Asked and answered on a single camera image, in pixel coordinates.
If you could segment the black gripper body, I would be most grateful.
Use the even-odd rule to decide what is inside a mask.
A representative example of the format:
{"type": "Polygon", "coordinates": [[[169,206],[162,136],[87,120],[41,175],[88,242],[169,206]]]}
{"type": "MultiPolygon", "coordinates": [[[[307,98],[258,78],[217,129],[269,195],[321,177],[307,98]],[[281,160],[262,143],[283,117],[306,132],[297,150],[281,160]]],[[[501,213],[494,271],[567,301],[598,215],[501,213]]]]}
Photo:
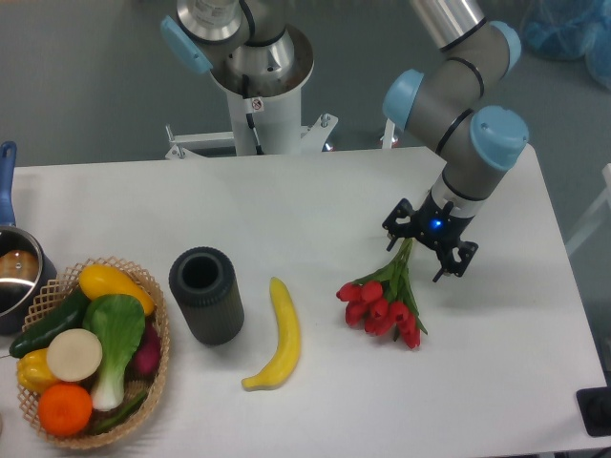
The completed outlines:
{"type": "Polygon", "coordinates": [[[474,219],[474,213],[465,212],[463,200],[454,197],[435,199],[433,189],[427,193],[421,206],[411,216],[410,238],[423,243],[440,256],[473,256],[477,243],[462,239],[462,235],[474,219]]]}

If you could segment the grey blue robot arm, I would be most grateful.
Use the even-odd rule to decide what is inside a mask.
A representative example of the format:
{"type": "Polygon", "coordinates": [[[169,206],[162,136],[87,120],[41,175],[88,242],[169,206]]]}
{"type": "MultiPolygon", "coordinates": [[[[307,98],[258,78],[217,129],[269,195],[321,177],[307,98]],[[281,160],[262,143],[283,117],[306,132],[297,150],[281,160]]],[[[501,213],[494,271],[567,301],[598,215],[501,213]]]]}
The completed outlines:
{"type": "MultiPolygon", "coordinates": [[[[437,256],[441,275],[461,276],[477,246],[462,238],[483,202],[529,141],[516,113],[474,103],[521,54],[517,33],[486,19],[475,1],[415,1],[412,8],[444,60],[431,75],[403,72],[383,113],[442,157],[445,167],[418,208],[401,200],[384,221],[391,240],[416,239],[437,256]]],[[[283,1],[180,1],[161,35],[191,72],[223,89],[240,156],[292,155],[313,130],[302,123],[301,90],[313,69],[305,35],[286,19],[283,1]]]]}

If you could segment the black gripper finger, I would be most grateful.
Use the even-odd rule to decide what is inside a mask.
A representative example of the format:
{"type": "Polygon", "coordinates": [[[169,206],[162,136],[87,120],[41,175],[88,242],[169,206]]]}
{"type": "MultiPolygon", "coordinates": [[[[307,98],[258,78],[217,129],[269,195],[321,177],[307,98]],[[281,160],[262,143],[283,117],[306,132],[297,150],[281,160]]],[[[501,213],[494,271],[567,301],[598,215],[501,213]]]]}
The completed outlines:
{"type": "Polygon", "coordinates": [[[440,262],[440,268],[432,281],[438,282],[442,276],[462,277],[477,250],[478,244],[472,241],[461,239],[449,243],[435,241],[433,251],[440,262]]]}
{"type": "Polygon", "coordinates": [[[386,247],[387,251],[390,251],[400,239],[408,239],[410,237],[412,216],[413,207],[411,203],[406,198],[402,198],[383,221],[382,227],[387,231],[389,239],[386,247]]]}

